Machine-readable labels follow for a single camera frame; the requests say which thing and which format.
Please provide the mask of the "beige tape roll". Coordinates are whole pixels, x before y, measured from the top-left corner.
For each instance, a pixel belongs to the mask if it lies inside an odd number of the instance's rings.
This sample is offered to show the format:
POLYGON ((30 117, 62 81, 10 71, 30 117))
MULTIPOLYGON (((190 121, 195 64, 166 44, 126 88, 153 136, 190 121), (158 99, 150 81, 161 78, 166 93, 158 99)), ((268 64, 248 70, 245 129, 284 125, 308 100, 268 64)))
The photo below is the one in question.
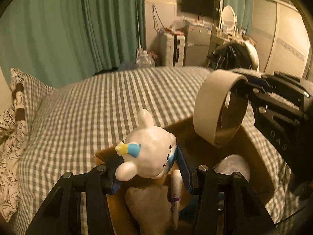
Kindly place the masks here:
POLYGON ((235 136, 248 106, 248 100, 231 90, 248 82, 242 74, 215 70, 198 92, 193 124, 197 135, 216 147, 222 147, 235 136))

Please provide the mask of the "white bear figurine toy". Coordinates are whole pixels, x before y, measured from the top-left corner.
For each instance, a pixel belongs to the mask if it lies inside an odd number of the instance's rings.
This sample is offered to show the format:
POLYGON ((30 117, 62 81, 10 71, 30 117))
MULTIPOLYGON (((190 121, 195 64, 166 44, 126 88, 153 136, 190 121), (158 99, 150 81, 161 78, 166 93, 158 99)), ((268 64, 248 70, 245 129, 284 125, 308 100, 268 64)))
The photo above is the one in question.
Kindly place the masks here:
POLYGON ((115 171, 119 181, 129 181, 135 176, 160 179, 174 164, 177 150, 174 134, 155 126, 146 109, 141 109, 137 118, 139 125, 115 147, 117 155, 124 160, 115 171))

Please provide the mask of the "white tube with barcode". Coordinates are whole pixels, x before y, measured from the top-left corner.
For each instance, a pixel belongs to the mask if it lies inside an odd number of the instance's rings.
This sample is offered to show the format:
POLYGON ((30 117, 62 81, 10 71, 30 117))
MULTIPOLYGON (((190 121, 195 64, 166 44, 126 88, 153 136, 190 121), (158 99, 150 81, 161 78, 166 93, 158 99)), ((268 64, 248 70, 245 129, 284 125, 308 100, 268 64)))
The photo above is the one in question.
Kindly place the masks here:
POLYGON ((179 169, 175 169, 171 173, 171 211, 174 229, 178 228, 179 212, 180 212, 180 199, 183 180, 179 169))

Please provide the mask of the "white lidded round jar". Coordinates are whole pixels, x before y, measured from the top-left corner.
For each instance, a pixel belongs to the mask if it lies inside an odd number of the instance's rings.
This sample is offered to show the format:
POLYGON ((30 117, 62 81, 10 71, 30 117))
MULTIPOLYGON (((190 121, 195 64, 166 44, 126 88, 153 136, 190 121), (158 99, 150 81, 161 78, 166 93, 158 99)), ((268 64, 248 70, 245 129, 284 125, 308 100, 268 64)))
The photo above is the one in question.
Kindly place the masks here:
POLYGON ((250 168, 248 162, 238 154, 231 154, 221 160, 213 170, 220 174, 232 175, 240 172, 247 181, 250 181, 250 168))

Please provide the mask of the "brown cardboard box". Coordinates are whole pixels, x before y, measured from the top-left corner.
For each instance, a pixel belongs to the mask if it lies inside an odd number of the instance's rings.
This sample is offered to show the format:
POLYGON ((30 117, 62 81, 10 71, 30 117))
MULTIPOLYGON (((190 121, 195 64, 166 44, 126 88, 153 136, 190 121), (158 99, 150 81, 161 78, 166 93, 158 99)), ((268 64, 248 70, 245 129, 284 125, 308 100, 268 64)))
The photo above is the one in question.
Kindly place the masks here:
MULTIPOLYGON (((168 126, 167 130, 175 135, 178 145, 183 145, 193 160, 198 164, 207 165, 212 170, 221 160, 231 154, 242 156, 248 162, 250 168, 250 181, 248 183, 251 188, 255 191, 263 205, 270 200, 270 196, 274 191, 270 175, 255 146, 243 129, 240 129, 231 140, 231 143, 223 148, 214 147, 198 136, 194 131, 191 118, 168 126)), ((123 183, 114 195, 107 195, 114 234, 141 234, 139 224, 132 217, 125 203, 125 194, 130 187, 145 188, 152 185, 168 186, 169 201, 169 176, 158 180, 136 176, 130 181, 123 183)), ((182 190, 178 228, 177 230, 174 229, 171 214, 166 234, 192 234, 191 215, 195 213, 197 199, 196 195, 191 196, 187 190, 182 190)))

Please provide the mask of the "white louvered wardrobe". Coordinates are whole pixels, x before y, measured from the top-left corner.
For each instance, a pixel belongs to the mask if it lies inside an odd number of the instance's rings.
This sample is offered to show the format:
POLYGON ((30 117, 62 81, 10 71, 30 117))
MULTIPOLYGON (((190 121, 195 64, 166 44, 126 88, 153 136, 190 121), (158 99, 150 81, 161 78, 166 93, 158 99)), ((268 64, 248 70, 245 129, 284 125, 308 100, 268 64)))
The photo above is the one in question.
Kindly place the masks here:
POLYGON ((257 42, 260 72, 304 76, 310 41, 295 7, 277 0, 253 0, 250 35, 257 42))

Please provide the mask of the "black and white jacket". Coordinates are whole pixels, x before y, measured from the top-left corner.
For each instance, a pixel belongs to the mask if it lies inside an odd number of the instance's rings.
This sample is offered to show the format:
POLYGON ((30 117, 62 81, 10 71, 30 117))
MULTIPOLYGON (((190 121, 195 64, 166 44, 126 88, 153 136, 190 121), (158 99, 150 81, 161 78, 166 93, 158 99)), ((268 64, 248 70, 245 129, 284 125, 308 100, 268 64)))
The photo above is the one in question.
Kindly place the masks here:
POLYGON ((259 56, 252 40, 229 41, 207 55, 209 67, 214 70, 237 68, 259 71, 259 56))

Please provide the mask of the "vanity desk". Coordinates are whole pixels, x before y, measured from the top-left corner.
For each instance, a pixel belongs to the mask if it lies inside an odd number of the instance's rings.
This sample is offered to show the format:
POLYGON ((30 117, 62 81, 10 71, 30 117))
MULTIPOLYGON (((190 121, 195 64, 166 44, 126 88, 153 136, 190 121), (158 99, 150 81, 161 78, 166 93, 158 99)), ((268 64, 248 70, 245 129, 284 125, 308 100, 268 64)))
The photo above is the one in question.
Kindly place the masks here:
POLYGON ((239 37, 234 37, 234 36, 227 36, 222 37, 222 36, 216 36, 216 35, 211 35, 211 39, 210 39, 210 45, 209 45, 209 51, 208 51, 208 55, 213 54, 213 52, 216 50, 216 48, 218 48, 219 46, 228 43, 230 41, 236 41, 236 42, 240 42, 243 41, 242 36, 239 37))

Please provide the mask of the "floral patterned quilt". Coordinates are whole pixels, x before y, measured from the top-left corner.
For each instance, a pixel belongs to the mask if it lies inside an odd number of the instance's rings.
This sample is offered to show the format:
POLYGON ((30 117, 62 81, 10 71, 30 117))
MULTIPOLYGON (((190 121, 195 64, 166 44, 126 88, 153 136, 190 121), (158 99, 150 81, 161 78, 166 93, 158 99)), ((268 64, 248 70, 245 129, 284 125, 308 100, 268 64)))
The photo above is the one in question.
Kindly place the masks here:
POLYGON ((25 120, 13 107, 1 114, 1 215, 9 222, 21 200, 18 165, 27 139, 25 120))

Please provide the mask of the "grey checkered bed cover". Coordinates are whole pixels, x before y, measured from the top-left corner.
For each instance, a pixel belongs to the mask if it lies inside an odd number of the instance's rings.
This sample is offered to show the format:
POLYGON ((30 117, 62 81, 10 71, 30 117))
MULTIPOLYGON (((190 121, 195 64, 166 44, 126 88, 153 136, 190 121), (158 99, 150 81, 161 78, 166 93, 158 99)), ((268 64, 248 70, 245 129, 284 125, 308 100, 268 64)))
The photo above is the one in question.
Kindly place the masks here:
POLYGON ((201 67, 138 69, 93 76, 47 95, 27 133, 18 165, 21 200, 10 225, 24 234, 61 174, 82 174, 98 150, 115 145, 148 110, 157 126, 190 117, 209 75, 201 67))

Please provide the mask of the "oval vanity mirror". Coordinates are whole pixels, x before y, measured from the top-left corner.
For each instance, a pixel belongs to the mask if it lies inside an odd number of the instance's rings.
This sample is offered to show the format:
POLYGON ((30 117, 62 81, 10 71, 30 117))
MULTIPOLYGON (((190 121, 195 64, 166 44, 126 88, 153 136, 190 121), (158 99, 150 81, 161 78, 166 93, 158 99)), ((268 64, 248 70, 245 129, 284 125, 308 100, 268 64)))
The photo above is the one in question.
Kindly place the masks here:
POLYGON ((224 33, 235 32, 237 24, 238 18, 234 9, 230 5, 225 6, 220 17, 220 29, 224 33))

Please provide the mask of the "grey mini fridge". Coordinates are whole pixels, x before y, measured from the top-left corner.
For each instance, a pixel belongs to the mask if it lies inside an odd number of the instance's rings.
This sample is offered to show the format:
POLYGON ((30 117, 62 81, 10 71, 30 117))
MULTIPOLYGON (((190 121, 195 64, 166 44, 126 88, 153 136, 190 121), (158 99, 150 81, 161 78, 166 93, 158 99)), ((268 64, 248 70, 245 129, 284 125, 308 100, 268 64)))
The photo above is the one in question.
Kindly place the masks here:
POLYGON ((206 67, 211 30, 206 27, 190 24, 184 27, 184 34, 185 51, 183 65, 206 67))

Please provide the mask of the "small green curtain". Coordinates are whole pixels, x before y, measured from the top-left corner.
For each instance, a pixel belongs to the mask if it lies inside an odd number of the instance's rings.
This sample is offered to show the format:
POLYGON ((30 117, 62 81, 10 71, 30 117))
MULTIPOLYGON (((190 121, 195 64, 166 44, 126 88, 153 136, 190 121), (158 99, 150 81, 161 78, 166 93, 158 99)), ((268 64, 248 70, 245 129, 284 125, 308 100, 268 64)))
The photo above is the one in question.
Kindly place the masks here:
POLYGON ((238 29, 251 33, 253 20, 253 0, 223 0, 223 6, 230 5, 238 19, 238 29))

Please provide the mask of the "white suitcase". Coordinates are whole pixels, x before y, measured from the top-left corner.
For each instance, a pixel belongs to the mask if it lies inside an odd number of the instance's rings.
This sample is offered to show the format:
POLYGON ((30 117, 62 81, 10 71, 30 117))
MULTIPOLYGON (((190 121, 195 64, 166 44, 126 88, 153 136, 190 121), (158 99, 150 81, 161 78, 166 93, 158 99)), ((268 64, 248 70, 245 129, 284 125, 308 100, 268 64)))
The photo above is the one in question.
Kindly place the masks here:
POLYGON ((160 37, 162 66, 183 67, 185 36, 164 32, 160 37))

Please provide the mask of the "checkered pillow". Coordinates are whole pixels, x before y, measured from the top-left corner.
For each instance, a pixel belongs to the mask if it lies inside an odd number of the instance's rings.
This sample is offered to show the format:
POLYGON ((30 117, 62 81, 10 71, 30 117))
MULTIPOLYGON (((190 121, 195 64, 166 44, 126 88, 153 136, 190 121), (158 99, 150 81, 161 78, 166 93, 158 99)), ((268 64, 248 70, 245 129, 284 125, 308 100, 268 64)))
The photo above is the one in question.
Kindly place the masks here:
POLYGON ((55 88, 42 83, 20 69, 11 68, 10 89, 13 98, 13 107, 16 113, 16 121, 25 121, 27 133, 31 127, 36 113, 43 99, 55 91, 55 88))

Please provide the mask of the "clear water jug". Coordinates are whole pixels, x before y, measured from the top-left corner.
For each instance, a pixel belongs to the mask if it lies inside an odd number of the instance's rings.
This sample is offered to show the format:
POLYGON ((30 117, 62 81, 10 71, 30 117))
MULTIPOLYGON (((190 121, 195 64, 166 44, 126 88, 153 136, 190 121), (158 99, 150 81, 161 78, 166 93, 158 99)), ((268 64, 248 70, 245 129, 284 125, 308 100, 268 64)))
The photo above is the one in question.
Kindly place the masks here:
POLYGON ((135 60, 135 66, 137 69, 155 67, 155 61, 146 50, 140 49, 135 60))

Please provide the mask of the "large green curtain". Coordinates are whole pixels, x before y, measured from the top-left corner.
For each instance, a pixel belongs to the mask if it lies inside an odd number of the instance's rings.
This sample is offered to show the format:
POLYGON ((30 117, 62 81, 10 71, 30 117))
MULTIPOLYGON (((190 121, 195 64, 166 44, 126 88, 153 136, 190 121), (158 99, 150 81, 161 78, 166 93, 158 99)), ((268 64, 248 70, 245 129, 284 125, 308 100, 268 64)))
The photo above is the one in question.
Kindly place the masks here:
POLYGON ((144 0, 12 0, 1 15, 1 70, 62 87, 117 68, 145 44, 144 0))

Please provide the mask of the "black wall television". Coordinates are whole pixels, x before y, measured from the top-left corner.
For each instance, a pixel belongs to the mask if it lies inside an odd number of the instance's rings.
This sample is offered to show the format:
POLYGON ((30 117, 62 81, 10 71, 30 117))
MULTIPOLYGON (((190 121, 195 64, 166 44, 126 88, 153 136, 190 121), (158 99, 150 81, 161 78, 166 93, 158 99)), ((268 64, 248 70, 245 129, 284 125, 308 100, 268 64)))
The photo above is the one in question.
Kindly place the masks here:
POLYGON ((181 0, 181 11, 218 20, 220 17, 220 1, 181 0))

